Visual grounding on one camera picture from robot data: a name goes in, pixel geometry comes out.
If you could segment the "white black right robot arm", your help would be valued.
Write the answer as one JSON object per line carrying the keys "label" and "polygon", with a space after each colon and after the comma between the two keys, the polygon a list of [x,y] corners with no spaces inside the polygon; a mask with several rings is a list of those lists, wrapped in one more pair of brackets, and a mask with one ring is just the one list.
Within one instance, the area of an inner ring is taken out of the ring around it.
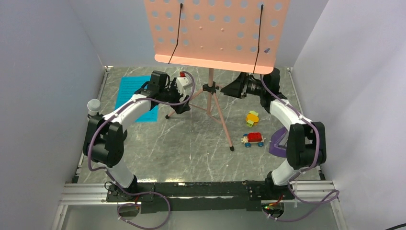
{"label": "white black right robot arm", "polygon": [[256,79],[253,74],[241,72],[230,84],[221,89],[227,96],[243,99],[248,94],[259,96],[260,105],[276,117],[287,130],[286,159],[271,172],[271,182],[265,184],[264,193],[276,199],[297,176],[325,163],[327,159],[326,131],[322,122],[314,122],[295,109],[280,92],[280,70]]}

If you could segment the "blue sheet music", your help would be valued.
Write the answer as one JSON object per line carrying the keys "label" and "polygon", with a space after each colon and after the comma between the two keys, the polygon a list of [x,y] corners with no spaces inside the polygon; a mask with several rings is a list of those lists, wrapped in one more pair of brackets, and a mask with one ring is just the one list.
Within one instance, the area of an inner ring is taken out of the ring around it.
{"label": "blue sheet music", "polygon": [[[142,85],[150,80],[150,76],[123,76],[118,89],[115,110],[125,104]],[[154,107],[151,111],[141,115],[136,123],[140,122],[156,122],[158,120],[158,107]]]}

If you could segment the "pink music stand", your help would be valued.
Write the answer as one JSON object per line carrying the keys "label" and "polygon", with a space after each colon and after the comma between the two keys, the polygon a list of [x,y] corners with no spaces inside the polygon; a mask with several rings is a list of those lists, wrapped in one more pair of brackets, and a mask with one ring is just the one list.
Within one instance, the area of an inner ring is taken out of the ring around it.
{"label": "pink music stand", "polygon": [[146,0],[155,60],[256,74],[274,70],[288,0]]}

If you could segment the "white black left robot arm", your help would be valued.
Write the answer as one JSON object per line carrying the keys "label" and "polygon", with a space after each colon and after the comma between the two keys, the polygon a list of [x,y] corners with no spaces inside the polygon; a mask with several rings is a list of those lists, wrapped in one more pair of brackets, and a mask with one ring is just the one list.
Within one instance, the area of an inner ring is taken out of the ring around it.
{"label": "white black left robot arm", "polygon": [[104,170],[123,200],[132,201],[138,193],[137,177],[124,160],[125,131],[159,104],[168,105],[177,113],[188,111],[192,98],[184,93],[188,88],[195,89],[189,72],[181,71],[178,77],[170,79],[167,73],[155,70],[123,105],[107,115],[97,113],[89,119],[83,144],[88,168],[92,172]]}

